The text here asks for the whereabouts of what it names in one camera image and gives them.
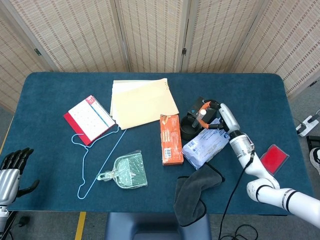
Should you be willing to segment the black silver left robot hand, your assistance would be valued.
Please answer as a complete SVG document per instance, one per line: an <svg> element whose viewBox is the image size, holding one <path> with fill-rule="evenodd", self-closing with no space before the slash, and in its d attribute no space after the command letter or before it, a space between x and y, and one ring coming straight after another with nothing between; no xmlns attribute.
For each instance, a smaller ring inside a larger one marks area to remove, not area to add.
<svg viewBox="0 0 320 240"><path fill-rule="evenodd" d="M20 180L29 156L34 149L29 147L7 154L0 164L0 209L4 211L16 198L33 192L40 183L36 179L31 186L20 189Z"/></svg>

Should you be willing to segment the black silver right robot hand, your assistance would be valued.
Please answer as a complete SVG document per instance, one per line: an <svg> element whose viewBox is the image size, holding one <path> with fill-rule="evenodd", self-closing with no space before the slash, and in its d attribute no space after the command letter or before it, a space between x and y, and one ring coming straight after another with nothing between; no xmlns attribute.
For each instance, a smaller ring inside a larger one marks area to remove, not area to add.
<svg viewBox="0 0 320 240"><path fill-rule="evenodd" d="M203 112L207 111L207 109L214 109L218 111L220 115L219 123L209 124L203 121L203 116L206 114ZM198 111L196 119L198 123L205 129L224 130L229 135L230 139L234 139L243 134L241 132L240 125L230 109L224 103L219 103L215 100L205 100L204 104Z"/></svg>

